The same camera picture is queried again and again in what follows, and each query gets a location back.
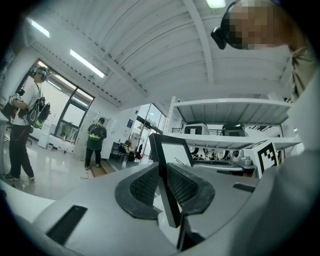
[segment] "vr headset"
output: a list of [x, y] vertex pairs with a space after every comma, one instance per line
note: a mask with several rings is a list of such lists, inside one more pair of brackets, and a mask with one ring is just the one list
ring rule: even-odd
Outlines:
[[47, 78], [47, 75], [48, 75], [48, 72], [47, 71], [44, 71], [44, 70], [41, 70], [41, 69], [37, 69], [36, 71], [33, 72], [33, 77], [36, 75], [36, 74], [41, 74], [42, 75], [42, 81], [43, 82], [44, 80], [46, 80]]
[[[280, 0], [270, 1], [276, 5], [281, 4]], [[232, 26], [230, 26], [230, 10], [234, 7], [235, 4], [236, 2], [234, 1], [227, 7], [222, 17], [220, 27], [215, 27], [211, 32], [211, 37], [221, 50], [224, 50], [227, 44], [238, 50], [251, 49], [248, 44], [243, 42], [243, 39], [241, 37], [236, 36], [235, 31], [232, 31], [234, 29], [231, 29]]]

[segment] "man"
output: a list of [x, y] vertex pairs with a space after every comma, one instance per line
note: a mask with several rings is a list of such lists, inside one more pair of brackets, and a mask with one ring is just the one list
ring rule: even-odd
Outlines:
[[43, 82], [44, 77], [47, 75], [45, 67], [39, 67], [35, 72], [33, 82], [28, 89], [25, 90], [21, 99], [10, 99], [10, 103], [18, 108], [13, 126], [10, 133], [9, 142], [9, 156], [11, 163], [11, 170], [5, 176], [7, 181], [14, 181], [20, 179], [21, 166], [28, 175], [30, 181], [35, 180], [34, 171], [30, 165], [26, 143], [31, 130], [31, 124], [27, 118], [27, 112], [32, 109], [37, 99], [41, 97], [39, 85]]
[[95, 166], [100, 167], [101, 149], [103, 140], [107, 137], [107, 130], [104, 128], [105, 119], [100, 118], [98, 123], [89, 126], [87, 132], [89, 134], [86, 142], [85, 169], [89, 170], [89, 164], [92, 153], [95, 153]]
[[292, 100], [297, 100], [316, 73], [316, 58], [306, 35], [282, 8], [281, 0], [237, 0], [221, 29], [235, 44], [249, 49], [287, 45], [292, 55]]

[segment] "ceiling light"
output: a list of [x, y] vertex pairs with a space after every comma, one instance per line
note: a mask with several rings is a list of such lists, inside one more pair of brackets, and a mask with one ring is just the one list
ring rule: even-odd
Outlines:
[[226, 7], [226, 1], [225, 0], [206, 0], [206, 3], [208, 4], [208, 6], [211, 9]]
[[92, 101], [94, 99], [93, 97], [89, 96], [88, 94], [86, 94], [84, 91], [82, 91], [80, 89], [76, 90], [76, 92], [82, 94], [83, 96], [88, 98], [90, 101]]
[[59, 86], [56, 86], [53, 82], [48, 81], [50, 84], [52, 84], [55, 88], [59, 89], [61, 91], [61, 88]]
[[40, 26], [38, 23], [36, 23], [34, 20], [30, 20], [31, 25], [34, 26], [37, 30], [45, 34], [48, 38], [50, 37], [50, 33], [48, 30], [46, 30], [44, 27]]
[[67, 86], [71, 87], [73, 90], [77, 89], [77, 87], [75, 87], [72, 83], [68, 82], [66, 79], [64, 79], [60, 75], [54, 74], [54, 76], [58, 78], [60, 81], [64, 82]]
[[75, 97], [72, 97], [72, 99], [76, 100], [77, 102], [81, 103], [82, 105], [85, 105], [86, 107], [88, 107], [88, 105], [84, 102], [82, 102], [80, 99], [77, 99]]
[[103, 78], [105, 75], [102, 73], [99, 69], [97, 69], [94, 65], [92, 65], [90, 62], [82, 58], [79, 54], [74, 52], [73, 50], [70, 50], [71, 56], [75, 57], [78, 61], [80, 61], [82, 64], [87, 66], [89, 69], [91, 69], [93, 72], [95, 72], [99, 77]]
[[38, 65], [41, 67], [45, 67], [46, 69], [48, 68], [48, 66], [42, 63], [41, 61], [38, 61]]

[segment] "shoe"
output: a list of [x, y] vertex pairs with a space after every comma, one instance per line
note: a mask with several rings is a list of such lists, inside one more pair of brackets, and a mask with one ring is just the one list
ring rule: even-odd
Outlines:
[[13, 181], [18, 181], [18, 180], [20, 180], [20, 177], [16, 178], [16, 177], [13, 177], [10, 173], [8, 173], [8, 174], [5, 175], [5, 179], [6, 179], [8, 182], [13, 182]]

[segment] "black pants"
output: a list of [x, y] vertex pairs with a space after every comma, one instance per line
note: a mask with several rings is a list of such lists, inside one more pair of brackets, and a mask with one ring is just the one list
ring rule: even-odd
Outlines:
[[26, 143], [29, 136], [30, 125], [14, 125], [10, 133], [9, 156], [11, 163], [10, 174], [19, 178], [21, 166], [29, 177], [34, 176], [34, 171], [30, 165]]
[[101, 149], [93, 150], [90, 148], [86, 148], [86, 154], [85, 154], [85, 166], [89, 166], [92, 153], [95, 153], [95, 163], [100, 164], [101, 161]]

